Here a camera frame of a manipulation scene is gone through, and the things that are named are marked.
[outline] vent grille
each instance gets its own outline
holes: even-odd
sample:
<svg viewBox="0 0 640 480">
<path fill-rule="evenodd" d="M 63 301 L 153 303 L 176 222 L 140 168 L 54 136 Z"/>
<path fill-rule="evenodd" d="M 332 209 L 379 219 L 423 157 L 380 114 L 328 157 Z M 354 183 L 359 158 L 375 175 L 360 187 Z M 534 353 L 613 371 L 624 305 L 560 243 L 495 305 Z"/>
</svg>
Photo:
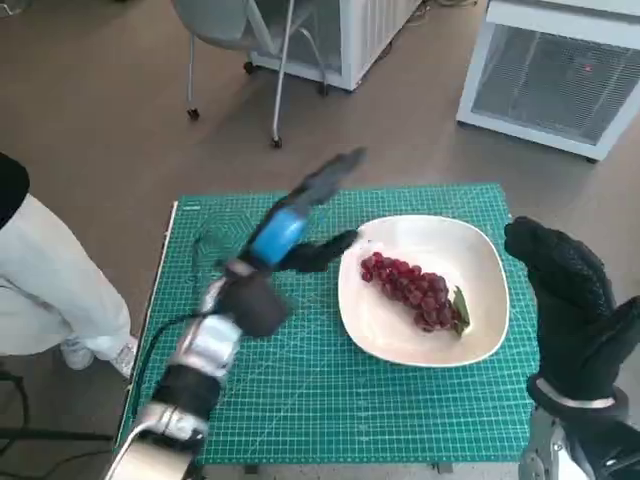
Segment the vent grille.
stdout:
<svg viewBox="0 0 640 480">
<path fill-rule="evenodd" d="M 472 111 L 596 145 L 640 80 L 640 51 L 496 26 Z"/>
</svg>

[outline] white bowl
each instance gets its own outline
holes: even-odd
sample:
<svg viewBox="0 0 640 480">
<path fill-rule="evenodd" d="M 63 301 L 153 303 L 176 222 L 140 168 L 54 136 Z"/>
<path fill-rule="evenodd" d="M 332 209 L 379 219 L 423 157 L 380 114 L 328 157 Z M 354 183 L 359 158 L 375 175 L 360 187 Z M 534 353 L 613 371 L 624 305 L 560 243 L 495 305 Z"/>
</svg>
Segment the white bowl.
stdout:
<svg viewBox="0 0 640 480">
<path fill-rule="evenodd" d="M 509 326 L 509 294 L 498 252 L 480 230 L 451 218 L 403 215 L 365 223 L 359 232 L 342 257 L 338 298 L 344 326 L 360 348 L 405 365 L 457 367 L 500 347 Z M 375 251 L 442 275 L 451 297 L 460 287 L 471 321 L 462 337 L 422 332 L 411 309 L 387 299 L 375 281 L 364 282 L 360 262 Z"/>
</svg>

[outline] red grapes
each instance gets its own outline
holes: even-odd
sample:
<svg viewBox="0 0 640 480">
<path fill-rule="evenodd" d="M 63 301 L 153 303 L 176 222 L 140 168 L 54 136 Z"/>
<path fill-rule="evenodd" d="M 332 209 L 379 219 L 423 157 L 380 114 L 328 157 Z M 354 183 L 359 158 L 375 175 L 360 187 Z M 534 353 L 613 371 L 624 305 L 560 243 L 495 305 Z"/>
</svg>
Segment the red grapes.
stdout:
<svg viewBox="0 0 640 480">
<path fill-rule="evenodd" d="M 367 283 L 380 284 L 390 300 L 403 303 L 415 311 L 413 321 L 424 332 L 464 328 L 460 312 L 449 300 L 447 282 L 440 275 L 422 271 L 418 265 L 374 252 L 362 262 L 361 277 Z"/>
</svg>

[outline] green leaf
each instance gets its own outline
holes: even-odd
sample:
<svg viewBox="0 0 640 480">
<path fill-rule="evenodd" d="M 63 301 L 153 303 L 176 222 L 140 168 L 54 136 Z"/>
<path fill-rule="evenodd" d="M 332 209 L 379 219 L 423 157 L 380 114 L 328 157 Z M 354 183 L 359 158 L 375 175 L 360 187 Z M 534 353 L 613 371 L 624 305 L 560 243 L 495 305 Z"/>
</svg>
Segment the green leaf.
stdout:
<svg viewBox="0 0 640 480">
<path fill-rule="evenodd" d="M 462 335 L 467 327 L 471 324 L 469 320 L 469 309 L 467 308 L 467 302 L 464 299 L 462 290 L 460 287 L 456 287 L 453 293 L 453 307 L 460 312 L 461 321 L 456 324 L 455 331 L 458 335 Z"/>
</svg>

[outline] tiled floor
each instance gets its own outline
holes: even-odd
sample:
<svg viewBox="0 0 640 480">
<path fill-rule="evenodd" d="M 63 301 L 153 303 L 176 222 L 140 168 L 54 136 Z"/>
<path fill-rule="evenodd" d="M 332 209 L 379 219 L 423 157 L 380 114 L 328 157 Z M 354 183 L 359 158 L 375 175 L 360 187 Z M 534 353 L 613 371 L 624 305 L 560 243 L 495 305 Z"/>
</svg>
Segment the tiled floor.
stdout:
<svg viewBox="0 0 640 480">
<path fill-rule="evenodd" d="M 426 22 L 399 35 L 354 95 L 335 91 L 322 99 L 308 82 L 287 79 L 285 148 L 274 151 L 268 131 L 275 76 L 247 77 L 237 53 L 199 49 L 202 118 L 186 120 L 187 35 L 170 2 L 36 0 L 23 15 L 0 20 L 0 148 L 28 166 L 32 193 L 102 266 L 127 299 L 136 327 L 174 199 L 287 188 L 356 145 L 369 147 L 370 156 L 352 185 L 500 182 L 514 214 L 582 238 L 607 263 L 618 297 L 637 293 L 640 124 L 597 166 L 458 127 L 454 115 L 482 13 L 482 6 L 434 9 Z M 11 364 L 28 372 L 35 425 L 115 429 L 124 383 L 106 365 L 69 372 L 55 352 Z M 621 383 L 637 412 L 640 352 Z M 37 474 L 60 455 L 92 448 L 37 446 L 37 456 L 26 445 L 16 447 L 2 468 Z M 58 478 L 93 478 L 100 463 L 69 467 Z M 263 477 L 430 478 L 426 471 L 278 467 Z M 513 465 L 469 465 L 453 478 L 514 477 Z"/>
</svg>

